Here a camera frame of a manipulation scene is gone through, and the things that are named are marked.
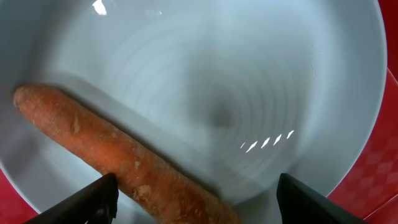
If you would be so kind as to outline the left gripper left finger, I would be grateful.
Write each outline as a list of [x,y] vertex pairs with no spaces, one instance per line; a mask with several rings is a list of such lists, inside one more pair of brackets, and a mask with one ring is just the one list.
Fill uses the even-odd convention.
[[118,197],[116,176],[109,173],[26,223],[111,224],[118,211]]

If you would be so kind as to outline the orange carrot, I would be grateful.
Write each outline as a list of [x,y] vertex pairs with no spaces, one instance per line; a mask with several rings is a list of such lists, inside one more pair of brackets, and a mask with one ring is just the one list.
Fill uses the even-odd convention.
[[50,139],[105,175],[159,223],[240,223],[224,201],[62,91],[16,88],[14,106]]

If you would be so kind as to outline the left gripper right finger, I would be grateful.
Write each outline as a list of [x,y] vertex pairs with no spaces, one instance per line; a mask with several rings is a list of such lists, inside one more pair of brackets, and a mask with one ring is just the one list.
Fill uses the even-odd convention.
[[276,195],[283,224],[366,224],[287,173]]

